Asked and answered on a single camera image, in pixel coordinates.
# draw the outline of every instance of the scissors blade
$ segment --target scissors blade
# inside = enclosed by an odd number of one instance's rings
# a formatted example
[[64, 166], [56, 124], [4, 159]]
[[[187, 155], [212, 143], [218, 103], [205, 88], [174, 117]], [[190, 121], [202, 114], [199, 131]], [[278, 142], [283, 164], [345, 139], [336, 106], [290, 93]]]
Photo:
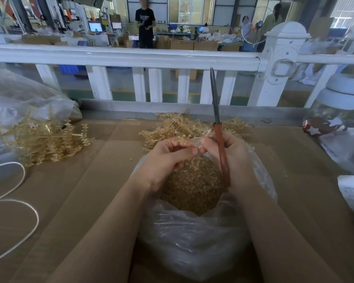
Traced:
[[213, 68], [210, 69], [210, 80], [211, 80], [212, 104], [214, 105], [215, 124], [220, 124], [218, 91], [216, 87], [215, 72]]

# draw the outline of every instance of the green floor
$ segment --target green floor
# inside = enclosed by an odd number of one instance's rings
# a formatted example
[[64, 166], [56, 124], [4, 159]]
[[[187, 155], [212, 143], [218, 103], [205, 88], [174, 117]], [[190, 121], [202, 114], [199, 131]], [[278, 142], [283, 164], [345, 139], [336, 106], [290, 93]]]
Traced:
[[[93, 99], [93, 92], [89, 90], [65, 90], [69, 98], [88, 98]], [[113, 91], [113, 100], [119, 101], [135, 101], [135, 93]], [[149, 92], [146, 92], [147, 102], [150, 102]], [[199, 104], [199, 94], [189, 94], [188, 103]], [[248, 104], [248, 96], [232, 96], [231, 105], [246, 106]], [[163, 93], [163, 102], [177, 103], [177, 93]]]

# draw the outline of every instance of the black t-shirt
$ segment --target black t-shirt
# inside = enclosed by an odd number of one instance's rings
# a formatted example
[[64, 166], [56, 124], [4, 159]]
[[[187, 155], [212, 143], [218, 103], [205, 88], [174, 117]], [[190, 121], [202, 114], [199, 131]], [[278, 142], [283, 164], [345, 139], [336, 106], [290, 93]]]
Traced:
[[150, 8], [147, 8], [146, 10], [137, 9], [135, 13], [135, 21], [139, 23], [144, 22], [144, 24], [139, 27], [139, 36], [153, 38], [153, 29], [150, 28], [149, 30], [146, 30], [146, 28], [151, 26], [152, 22], [155, 21], [155, 15]]

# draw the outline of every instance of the scissors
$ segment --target scissors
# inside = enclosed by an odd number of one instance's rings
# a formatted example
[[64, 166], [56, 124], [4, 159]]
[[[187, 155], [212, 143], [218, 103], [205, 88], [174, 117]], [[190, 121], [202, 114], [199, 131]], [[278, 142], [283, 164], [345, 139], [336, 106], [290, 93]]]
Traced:
[[224, 139], [222, 135], [222, 122], [219, 117], [219, 105], [218, 105], [218, 91], [216, 87], [216, 79], [214, 69], [210, 69], [210, 80], [211, 80], [211, 92], [212, 92], [212, 104], [214, 105], [214, 116], [215, 122], [214, 130], [216, 134], [216, 141], [219, 148], [219, 158], [220, 166], [222, 167], [222, 181], [225, 188], [228, 188], [231, 185], [230, 180], [230, 169], [228, 167], [227, 155], [224, 147]]

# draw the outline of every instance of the forearm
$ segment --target forearm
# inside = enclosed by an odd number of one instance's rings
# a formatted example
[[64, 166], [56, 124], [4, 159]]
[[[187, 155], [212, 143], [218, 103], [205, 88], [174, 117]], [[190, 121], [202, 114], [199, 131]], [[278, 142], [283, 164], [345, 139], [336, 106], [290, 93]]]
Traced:
[[130, 178], [47, 282], [127, 282], [146, 190]]
[[260, 185], [237, 196], [265, 282], [341, 282]]

